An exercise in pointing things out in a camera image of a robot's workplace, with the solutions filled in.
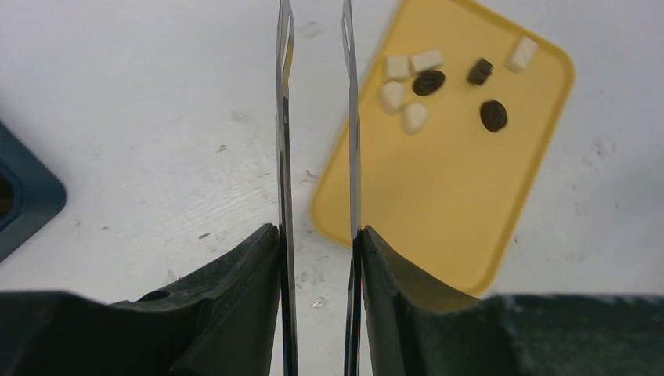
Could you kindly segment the metal tongs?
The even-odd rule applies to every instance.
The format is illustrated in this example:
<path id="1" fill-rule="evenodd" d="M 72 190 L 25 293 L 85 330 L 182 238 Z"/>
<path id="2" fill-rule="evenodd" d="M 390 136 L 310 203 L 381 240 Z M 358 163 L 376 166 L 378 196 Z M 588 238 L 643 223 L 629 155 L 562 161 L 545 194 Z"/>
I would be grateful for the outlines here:
<path id="1" fill-rule="evenodd" d="M 348 73 L 349 205 L 352 257 L 348 279 L 345 326 L 346 375 L 359 374 L 362 242 L 361 242 L 361 153 L 359 83 L 352 19 L 352 3 L 345 0 L 341 12 L 342 41 Z M 280 301 L 282 313 L 283 372 L 298 374 L 298 332 L 294 277 L 294 224 L 291 192 L 289 76 L 294 56 L 294 17 L 289 1 L 279 3 L 276 30 L 276 163 L 279 202 Z"/>

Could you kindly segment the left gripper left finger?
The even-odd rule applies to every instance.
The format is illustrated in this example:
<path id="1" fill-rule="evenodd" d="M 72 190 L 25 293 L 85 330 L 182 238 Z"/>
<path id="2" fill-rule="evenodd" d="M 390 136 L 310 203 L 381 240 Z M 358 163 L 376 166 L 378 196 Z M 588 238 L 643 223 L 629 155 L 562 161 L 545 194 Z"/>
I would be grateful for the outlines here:
<path id="1" fill-rule="evenodd" d="M 267 375 L 279 305 L 278 233 L 129 302 L 65 291 L 1 295 L 4 375 Z"/>

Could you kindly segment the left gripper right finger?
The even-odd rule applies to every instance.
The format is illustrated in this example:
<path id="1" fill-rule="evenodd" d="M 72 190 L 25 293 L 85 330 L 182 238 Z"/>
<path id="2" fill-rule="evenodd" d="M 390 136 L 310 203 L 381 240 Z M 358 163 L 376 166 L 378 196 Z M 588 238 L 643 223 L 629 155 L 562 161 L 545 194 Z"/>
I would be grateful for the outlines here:
<path id="1" fill-rule="evenodd" d="M 361 233 L 375 375 L 660 375 L 660 295 L 492 295 L 437 280 Z"/>

